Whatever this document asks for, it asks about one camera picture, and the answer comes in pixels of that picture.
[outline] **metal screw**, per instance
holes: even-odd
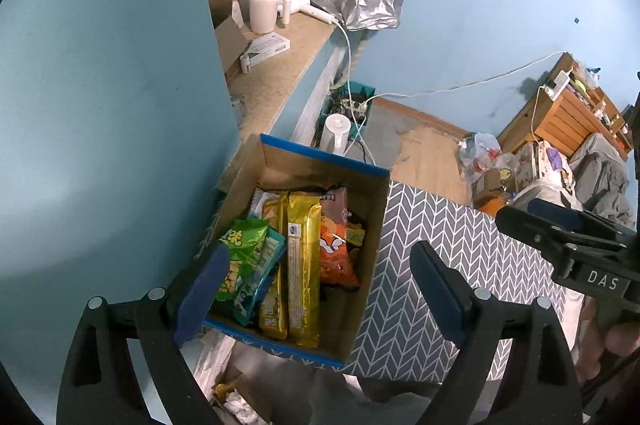
[[[164,288],[151,288],[146,296],[151,300],[160,300],[164,297]]]
[[[476,288],[474,290],[474,295],[476,296],[476,298],[479,298],[480,300],[491,299],[491,292],[485,288]]]
[[[546,297],[538,297],[536,302],[538,303],[538,306],[545,310],[548,310],[551,307],[551,301]]]
[[[89,299],[89,302],[86,305],[89,306],[89,309],[95,310],[102,305],[102,297],[93,297],[92,299]]]

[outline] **teal basket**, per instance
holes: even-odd
[[[349,90],[347,89],[347,84],[341,86],[340,88],[336,89],[335,91],[332,92],[332,94],[338,94],[340,96],[345,96],[348,97],[349,96]],[[371,86],[366,86],[365,84],[360,84],[359,82],[355,82],[355,81],[351,81],[351,96],[363,96],[366,98],[371,98],[372,96],[374,96],[376,94],[376,89],[372,88]],[[367,122],[369,121],[369,115],[371,113],[371,104],[372,102],[369,102],[367,104],[367,118],[364,121],[364,125],[362,126],[362,128],[360,129],[360,135],[364,136],[365,130],[367,129]],[[324,128],[324,121],[326,120],[326,117],[329,116],[330,114],[330,109],[331,109],[331,100],[330,97],[327,97],[327,99],[324,101],[324,106],[322,106],[322,111],[320,112],[320,116],[318,118],[318,131],[319,134],[322,133],[322,128]],[[356,130],[356,126],[354,123],[351,124],[351,130],[349,131],[349,140],[355,140],[356,135],[358,134],[358,131]]]

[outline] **white hair dryer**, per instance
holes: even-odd
[[[338,20],[333,15],[311,6],[311,0],[282,0],[282,5],[278,6],[278,12],[282,18],[284,26],[289,24],[291,14],[304,12],[311,17],[321,20],[327,24],[337,24]]]

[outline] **purple object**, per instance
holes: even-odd
[[[562,168],[562,156],[560,156],[560,151],[555,147],[548,147],[546,149],[546,157],[549,158],[551,162],[551,168],[553,170],[560,170]]]

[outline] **blue snack package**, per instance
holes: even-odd
[[[280,262],[285,249],[284,236],[269,228],[255,271],[244,281],[234,301],[234,317],[246,326],[269,287],[271,270]]]

